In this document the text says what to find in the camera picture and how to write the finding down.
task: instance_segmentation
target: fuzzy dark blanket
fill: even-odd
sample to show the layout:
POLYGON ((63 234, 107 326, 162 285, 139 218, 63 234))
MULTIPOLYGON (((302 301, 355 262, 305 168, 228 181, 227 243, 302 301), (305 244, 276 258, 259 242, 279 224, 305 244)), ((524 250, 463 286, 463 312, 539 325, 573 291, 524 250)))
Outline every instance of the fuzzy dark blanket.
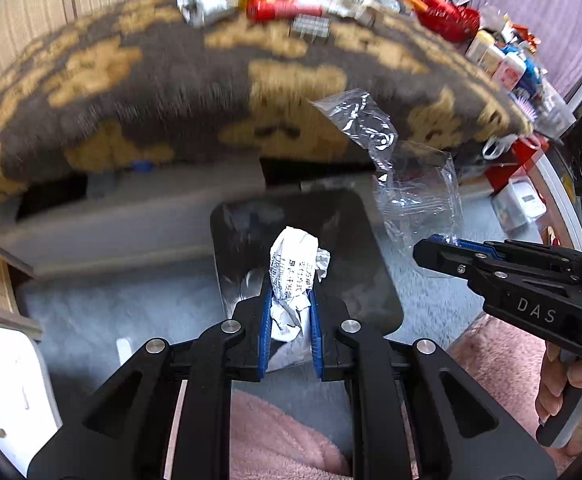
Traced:
POLYGON ((366 154, 311 104, 368 90, 402 139, 440 149, 529 133, 509 97, 405 17, 333 20, 327 44, 243 15, 195 29, 132 0, 32 43, 0 79, 0 197, 73 171, 204 162, 229 150, 312 162, 366 154))

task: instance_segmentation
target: silver screw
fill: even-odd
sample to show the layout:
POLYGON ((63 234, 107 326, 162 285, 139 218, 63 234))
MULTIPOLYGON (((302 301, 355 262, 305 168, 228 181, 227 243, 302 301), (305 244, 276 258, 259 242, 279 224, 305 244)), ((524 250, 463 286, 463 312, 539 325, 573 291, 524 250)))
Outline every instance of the silver screw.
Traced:
POLYGON ((429 355, 436 351, 436 344, 429 339, 420 339, 415 348, 418 349, 418 352, 429 355))
POLYGON ((225 322, 222 323, 222 325, 220 325, 220 328, 222 329, 222 332, 224 332, 225 334, 235 334, 236 332, 238 332, 239 329, 242 328, 242 325, 240 324, 239 321, 236 321, 234 319, 227 319, 225 322))
POLYGON ((348 320, 342 322, 342 324, 340 325, 340 328, 343 329, 344 332, 349 332, 350 334, 354 334, 362 328, 362 325, 360 325, 360 323, 357 322, 355 319, 348 319, 348 320))
POLYGON ((149 354, 159 354, 166 348, 164 341, 162 339, 151 339, 147 341, 146 345, 144 345, 144 349, 149 352, 149 354))

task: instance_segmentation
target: white crumpled receipt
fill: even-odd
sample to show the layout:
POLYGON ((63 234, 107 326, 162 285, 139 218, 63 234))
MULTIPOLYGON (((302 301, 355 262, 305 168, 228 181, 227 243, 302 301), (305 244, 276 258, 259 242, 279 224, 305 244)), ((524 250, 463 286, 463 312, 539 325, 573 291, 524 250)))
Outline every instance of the white crumpled receipt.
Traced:
POLYGON ((286 344, 271 356, 268 372, 311 359, 308 292, 316 272, 319 280, 326 276, 330 257, 318 238, 288 226, 271 246, 271 338, 286 344))

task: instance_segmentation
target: red bottle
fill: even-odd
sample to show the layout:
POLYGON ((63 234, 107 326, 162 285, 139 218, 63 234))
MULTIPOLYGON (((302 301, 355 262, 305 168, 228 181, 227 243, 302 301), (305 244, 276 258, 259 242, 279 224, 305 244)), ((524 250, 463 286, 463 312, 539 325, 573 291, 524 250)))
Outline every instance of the red bottle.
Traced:
POLYGON ((299 14, 322 16, 321 6, 303 5, 297 0, 249 0, 247 16, 254 22, 269 22, 270 20, 285 20, 299 14))

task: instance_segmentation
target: red plastic basket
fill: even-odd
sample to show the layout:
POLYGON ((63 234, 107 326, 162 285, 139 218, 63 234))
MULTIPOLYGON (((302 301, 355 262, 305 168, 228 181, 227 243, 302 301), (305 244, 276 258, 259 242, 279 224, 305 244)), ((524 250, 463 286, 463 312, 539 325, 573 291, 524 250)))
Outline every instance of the red plastic basket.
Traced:
POLYGON ((445 40, 452 43, 462 43, 471 40, 480 28, 480 13, 474 9, 458 8, 460 20, 456 20, 443 10, 416 10, 418 20, 423 27, 427 27, 433 32, 437 32, 445 40))

